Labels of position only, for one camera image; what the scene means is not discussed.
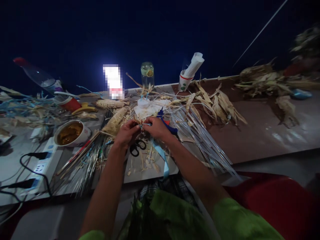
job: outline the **glowing light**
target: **glowing light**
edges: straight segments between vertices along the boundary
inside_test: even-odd
[[[120,66],[117,64],[104,64],[103,73],[110,97],[112,99],[124,99]]]

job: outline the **plug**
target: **plug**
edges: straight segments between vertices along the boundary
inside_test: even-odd
[[[48,153],[49,153],[49,152],[29,153],[28,156],[36,157],[36,158],[38,158],[39,160],[43,160],[43,159],[46,159]]]
[[[35,180],[36,180],[35,178],[30,178],[30,179],[22,181],[22,182],[17,182],[17,183],[10,184],[9,186],[7,186],[7,188],[24,188],[24,189],[28,189],[28,188],[32,187],[33,182]]]

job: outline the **green sleeve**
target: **green sleeve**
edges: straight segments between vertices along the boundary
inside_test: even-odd
[[[100,230],[92,230],[83,235],[79,240],[106,240],[104,233]]]
[[[284,239],[263,217],[232,198],[222,199],[214,207],[211,217],[223,240]]]

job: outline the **white bowl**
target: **white bowl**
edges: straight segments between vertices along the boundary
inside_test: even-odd
[[[68,143],[65,145],[58,144],[57,139],[58,139],[58,136],[59,136],[61,130],[73,122],[77,122],[77,123],[82,124],[83,128],[82,128],[82,132],[80,133],[80,135],[71,143]],[[55,144],[57,144],[59,147],[80,147],[83,143],[86,143],[89,140],[90,136],[91,136],[91,130],[88,127],[86,127],[83,124],[83,122],[78,121],[78,120],[72,120],[72,121],[69,121],[69,122],[63,124],[62,126],[60,126],[57,129],[57,131],[55,132],[55,134],[53,136],[53,140],[54,140]]]

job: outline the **power strip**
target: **power strip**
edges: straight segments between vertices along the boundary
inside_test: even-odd
[[[58,146],[54,143],[53,137],[49,138],[45,148],[43,149],[43,152],[48,152],[47,157],[43,160],[39,160],[37,165],[33,169],[33,171],[36,173],[46,175],[49,180],[49,183],[51,182],[51,179],[63,152],[63,150],[57,151],[57,148]],[[20,194],[21,196],[27,194],[36,194],[47,190],[44,177],[35,173],[31,173],[28,179],[30,178],[35,178],[33,185],[31,186],[31,188],[22,191]]]

